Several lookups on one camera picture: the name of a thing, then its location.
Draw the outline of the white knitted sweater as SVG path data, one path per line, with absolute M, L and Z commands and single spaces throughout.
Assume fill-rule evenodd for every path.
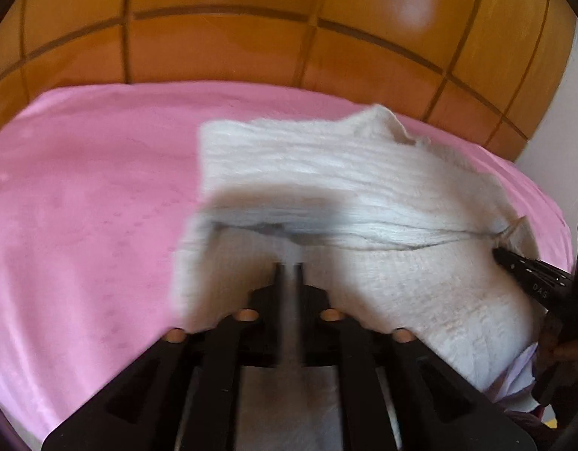
M 185 327 L 213 329 L 284 269 L 280 359 L 243 369 L 232 450 L 346 450 L 334 369 L 301 361 L 296 265 L 334 309 L 415 334 L 485 397 L 536 339 L 538 303 L 492 254 L 536 257 L 528 219 L 494 176 L 390 110 L 210 121 L 198 145 L 201 205 L 172 287 Z

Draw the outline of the pink bedspread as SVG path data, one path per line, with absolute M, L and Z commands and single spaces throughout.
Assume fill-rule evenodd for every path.
M 0 405 L 40 443 L 175 323 L 173 257 L 199 204 L 207 121 L 339 120 L 281 86 L 43 94 L 0 131 Z

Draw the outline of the wooden panelled wardrobe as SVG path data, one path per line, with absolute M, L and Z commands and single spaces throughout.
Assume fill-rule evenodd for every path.
M 381 103 L 513 160 L 575 27 L 566 0 L 0 0 L 0 128 L 57 86 L 234 80 Z

